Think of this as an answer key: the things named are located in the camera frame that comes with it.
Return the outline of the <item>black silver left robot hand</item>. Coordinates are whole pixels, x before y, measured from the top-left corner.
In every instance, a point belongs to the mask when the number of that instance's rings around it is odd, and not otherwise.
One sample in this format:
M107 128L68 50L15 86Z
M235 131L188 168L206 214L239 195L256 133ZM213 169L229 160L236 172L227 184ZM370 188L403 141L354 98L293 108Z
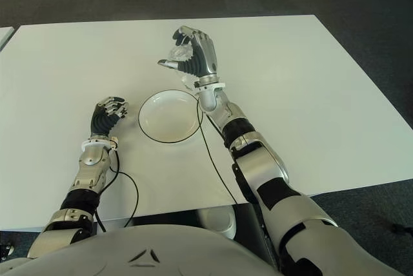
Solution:
M99 101L90 121L90 135L108 137L117 122L128 114L128 105L121 97L107 97Z

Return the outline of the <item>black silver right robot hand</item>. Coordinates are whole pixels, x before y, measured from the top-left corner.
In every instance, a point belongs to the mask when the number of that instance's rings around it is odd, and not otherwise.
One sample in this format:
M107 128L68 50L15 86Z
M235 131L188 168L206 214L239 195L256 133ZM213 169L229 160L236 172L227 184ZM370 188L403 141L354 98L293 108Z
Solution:
M196 77L217 74L214 43L206 33L188 26L181 26L174 32L172 39L176 47L190 44L192 56L186 61L161 59L157 62L158 65Z

